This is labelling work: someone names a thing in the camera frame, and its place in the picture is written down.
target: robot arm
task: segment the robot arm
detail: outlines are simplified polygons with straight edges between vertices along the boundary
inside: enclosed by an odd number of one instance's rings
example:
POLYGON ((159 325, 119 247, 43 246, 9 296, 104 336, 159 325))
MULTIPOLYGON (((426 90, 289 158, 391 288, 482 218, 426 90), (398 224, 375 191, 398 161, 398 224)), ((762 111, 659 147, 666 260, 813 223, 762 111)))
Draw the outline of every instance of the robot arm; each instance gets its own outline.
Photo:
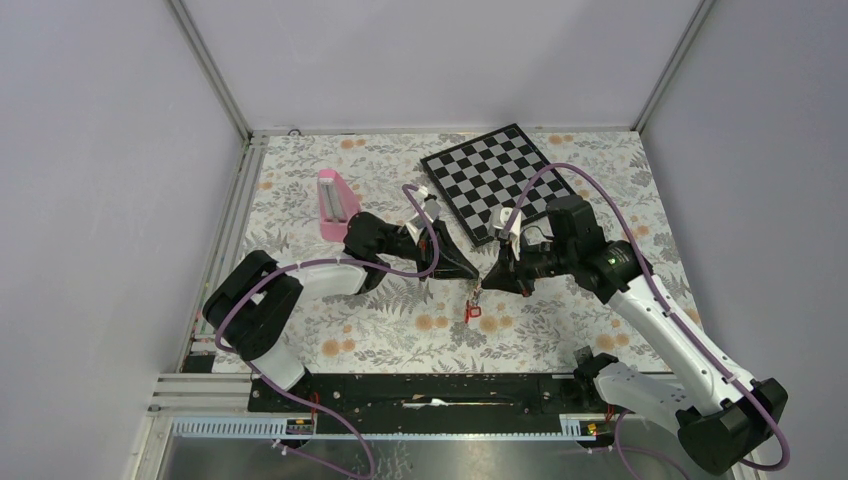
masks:
MULTIPOLYGON (((437 279, 476 280, 479 273, 462 255, 448 234, 444 222, 436 218, 435 197, 424 199, 423 211, 431 217, 436 238, 413 218, 403 226, 388 224, 368 212, 353 215, 344 237, 344 250, 336 264, 314 265, 281 274, 268 282, 233 317, 223 338, 242 360, 251 362, 263 375, 284 390, 296 384, 306 373, 285 341, 283 328, 298 302, 329 295, 358 295, 376 288, 386 272, 368 266, 343 263, 355 259, 388 267, 378 254, 415 261, 419 272, 433 261, 434 243, 439 245, 435 270, 437 279)), ((266 252, 249 253, 207 300, 203 316, 219 329, 236 303, 263 278, 278 270, 277 261, 266 252)))
MULTIPOLYGON (((628 242, 608 242, 591 205, 577 195, 554 200, 547 207, 553 238, 528 245, 513 232, 504 232, 498 261, 482 282, 497 289, 529 296, 536 279, 573 275, 577 284, 633 325, 677 375, 683 389, 631 370, 618 359, 591 353, 578 359, 575 376, 590 397, 620 405, 677 434, 687 453, 705 470, 729 469, 772 432, 731 382, 739 380, 779 419, 788 398, 774 379, 758 382, 750 372, 721 351, 695 326, 671 298, 659 277, 660 293, 707 350, 731 373, 724 378, 686 337, 657 302, 628 242), (520 248, 515 248, 515 241, 520 248)), ((511 212, 493 215, 494 228, 511 212)))

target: chessboard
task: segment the chessboard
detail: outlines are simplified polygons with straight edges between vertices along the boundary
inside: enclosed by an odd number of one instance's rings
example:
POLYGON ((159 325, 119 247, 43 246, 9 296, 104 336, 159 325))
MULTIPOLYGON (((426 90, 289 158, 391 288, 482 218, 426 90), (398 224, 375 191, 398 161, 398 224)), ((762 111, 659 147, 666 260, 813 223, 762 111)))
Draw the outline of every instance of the chessboard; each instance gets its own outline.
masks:
MULTIPOLYGON (((430 155, 421 163, 475 247, 494 239, 488 230, 492 208, 514 207, 527 181, 550 164, 516 124, 430 155)), ((551 200, 573 193, 556 171, 546 172, 521 206, 522 225, 544 217, 551 200)))

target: white plastic piece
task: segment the white plastic piece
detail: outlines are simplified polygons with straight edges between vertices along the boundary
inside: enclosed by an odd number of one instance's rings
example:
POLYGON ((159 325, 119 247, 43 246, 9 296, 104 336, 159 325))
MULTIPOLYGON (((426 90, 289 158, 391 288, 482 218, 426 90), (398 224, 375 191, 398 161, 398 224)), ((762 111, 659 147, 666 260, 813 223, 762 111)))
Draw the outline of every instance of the white plastic piece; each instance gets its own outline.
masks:
POLYGON ((286 391, 306 373, 303 364, 300 363, 297 355, 291 351, 282 336, 277 339, 270 350, 254 360, 253 365, 262 372, 262 375, 268 377, 286 391))
POLYGON ((300 268, 290 272, 289 276, 295 277, 303 286, 298 302, 322 298, 328 295, 353 295, 362 288, 365 282, 366 272, 362 267, 356 265, 342 264, 342 259, 352 258, 348 255, 336 257, 336 264, 315 265, 308 268, 300 268))
POLYGON ((424 199, 427 198, 429 195, 430 191, 427 190, 427 187, 425 187, 424 185, 419 185, 418 190, 412 191, 412 198, 418 201, 418 203, 423 202, 424 199))
MULTIPOLYGON (((671 298, 671 294, 668 293, 659 277, 655 275, 653 279, 672 311, 686 322, 689 329, 704 343, 710 353, 718 358, 743 385, 750 385, 754 378, 751 373, 731 360, 695 325, 671 298)), ((654 294, 644 276, 640 275, 627 286, 629 289, 626 292, 616 292, 612 296, 609 302, 610 307, 630 322, 671 367, 686 389, 687 395, 692 397, 698 412, 702 415, 716 413, 722 409, 721 402, 725 399, 736 402, 742 397, 736 387, 725 382, 721 373, 692 345, 674 321, 665 316, 662 306, 654 300, 654 294)), ((618 404, 630 408, 627 404, 618 404)), ((643 414, 638 409, 631 408, 631 410, 643 414)))
MULTIPOLYGON (((339 263, 344 258, 351 257, 337 257, 339 263)), ((301 263, 298 262, 297 270, 289 273, 289 276, 296 278, 303 286, 303 291, 297 299, 298 303, 328 295, 353 295, 362 288, 367 275, 365 269, 355 265, 325 264, 308 268, 300 266, 301 263)), ((254 360, 253 365, 283 390, 290 389, 306 372, 303 364, 282 338, 278 338, 265 355, 254 360)))
POLYGON ((678 410, 692 406, 692 395, 618 362, 607 365, 595 377, 595 388, 605 402, 632 410, 671 433, 680 425, 678 410))
POLYGON ((449 407, 450 404, 440 398, 434 398, 430 403, 404 403, 403 408, 419 409, 421 407, 449 407))
POLYGON ((509 221, 510 215, 514 209, 510 207, 497 206, 492 209, 492 216, 489 220, 489 232, 492 236, 503 239, 509 239, 512 242, 512 253, 515 259, 520 259, 521 245, 519 239, 521 237, 521 217, 524 216, 519 210, 509 231, 506 231, 506 222, 509 221))
MULTIPOLYGON (((424 210, 424 215, 427 216, 427 220, 429 220, 430 223, 433 223, 434 220, 439 218, 439 214, 442 212, 442 207, 439 205, 439 202, 432 199, 424 202, 421 207, 422 210, 424 210)), ((406 231, 409 233, 409 236, 412 237, 414 242, 417 242, 418 239, 421 238, 421 232, 427 228, 424 220, 421 219, 421 215, 418 215, 418 212, 416 212, 412 218, 404 222, 403 225, 406 227, 406 231)))

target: pink object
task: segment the pink object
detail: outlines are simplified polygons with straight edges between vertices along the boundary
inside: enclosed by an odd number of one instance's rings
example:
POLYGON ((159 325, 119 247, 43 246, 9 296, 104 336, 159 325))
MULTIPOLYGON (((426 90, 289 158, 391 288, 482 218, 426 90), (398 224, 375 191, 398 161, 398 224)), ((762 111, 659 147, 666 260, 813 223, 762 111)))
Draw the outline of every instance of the pink object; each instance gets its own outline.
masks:
POLYGON ((350 217, 362 211, 353 190, 339 172, 325 168, 318 172, 318 205, 321 208, 321 237, 342 242, 350 217))

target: floral patterned surface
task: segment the floral patterned surface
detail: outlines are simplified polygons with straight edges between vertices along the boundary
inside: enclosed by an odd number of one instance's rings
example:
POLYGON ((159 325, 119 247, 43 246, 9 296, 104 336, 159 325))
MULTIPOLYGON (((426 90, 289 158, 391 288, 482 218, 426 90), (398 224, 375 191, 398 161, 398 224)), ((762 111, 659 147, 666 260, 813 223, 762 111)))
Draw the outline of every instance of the floral patterned surface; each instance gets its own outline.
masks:
MULTIPOLYGON (((251 209, 243 252, 264 249, 282 264, 334 256, 341 245, 318 231, 316 179, 334 168, 362 207, 401 223, 412 208, 404 183, 436 191, 419 160, 475 135, 391 134, 273 137, 251 209)), ((551 161, 574 163, 597 178, 618 202, 645 255, 677 302, 699 323, 642 143, 636 133, 531 133, 551 161)), ((595 207, 608 238, 623 238, 609 207, 591 186, 563 172, 566 181, 595 207)), ((442 218, 468 259, 485 275, 497 243, 472 250, 448 208, 442 218)), ((534 223, 550 233, 546 219, 534 223)), ((531 229, 528 237, 540 239, 531 229)), ((385 257, 393 267, 412 262, 385 257)), ((403 279, 387 275, 366 295, 328 297, 301 304, 289 319, 286 341, 313 372, 567 372, 573 352, 590 345, 641 371, 666 370, 639 335, 570 277, 537 281, 530 298, 484 291, 483 315, 464 323, 471 281, 403 279)), ((248 372, 235 355, 217 352, 213 372, 248 372)))

